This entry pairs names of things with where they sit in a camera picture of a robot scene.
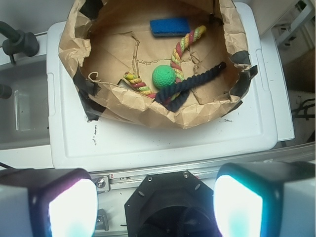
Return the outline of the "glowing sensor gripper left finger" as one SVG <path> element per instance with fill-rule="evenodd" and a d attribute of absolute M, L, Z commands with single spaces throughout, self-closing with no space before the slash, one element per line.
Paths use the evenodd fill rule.
<path fill-rule="evenodd" d="M 0 172 L 2 237 L 90 237 L 98 197 L 82 169 L 4 169 Z"/>

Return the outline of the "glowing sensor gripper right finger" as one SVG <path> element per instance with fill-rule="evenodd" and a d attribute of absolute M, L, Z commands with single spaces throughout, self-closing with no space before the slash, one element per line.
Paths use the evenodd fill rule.
<path fill-rule="evenodd" d="M 226 163 L 214 184 L 213 207 L 224 237 L 314 237 L 316 165 Z"/>

